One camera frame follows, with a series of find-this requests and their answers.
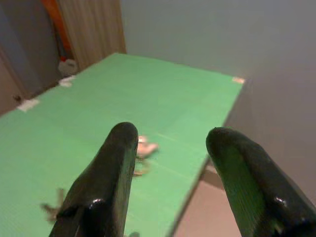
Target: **orange object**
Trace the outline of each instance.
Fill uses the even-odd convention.
[[[64,57],[64,56],[61,56],[61,57],[60,57],[60,61],[61,61],[61,62],[65,62],[66,60],[67,60],[66,57]]]
[[[65,31],[64,22],[59,12],[59,8],[56,0],[41,0],[45,9],[47,10],[50,18],[52,19],[60,38],[63,42],[63,46],[65,50],[71,51],[70,43],[68,41],[68,37]]]

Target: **small object on table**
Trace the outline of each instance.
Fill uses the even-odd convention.
[[[145,160],[150,154],[158,149],[158,144],[156,143],[149,143],[147,141],[146,136],[139,136],[138,137],[138,147],[137,147],[137,155],[136,155],[136,162],[141,163],[143,168],[141,170],[134,170],[134,176],[140,176],[143,174],[148,173],[149,171],[149,164]]]

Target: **beige floor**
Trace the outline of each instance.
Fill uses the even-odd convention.
[[[200,181],[174,236],[240,237],[225,191]]]

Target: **gray wall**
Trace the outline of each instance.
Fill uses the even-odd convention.
[[[127,52],[248,79],[227,125],[316,204],[316,1],[121,0]]]
[[[30,94],[61,75],[49,18],[40,0],[0,0],[0,44]]]

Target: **green table surface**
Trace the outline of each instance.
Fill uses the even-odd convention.
[[[150,173],[132,181],[125,233],[170,233],[241,85],[232,77],[156,59],[114,54],[56,87],[25,112],[0,118],[0,236],[48,236],[40,204],[57,202],[111,128],[130,121],[159,144]]]

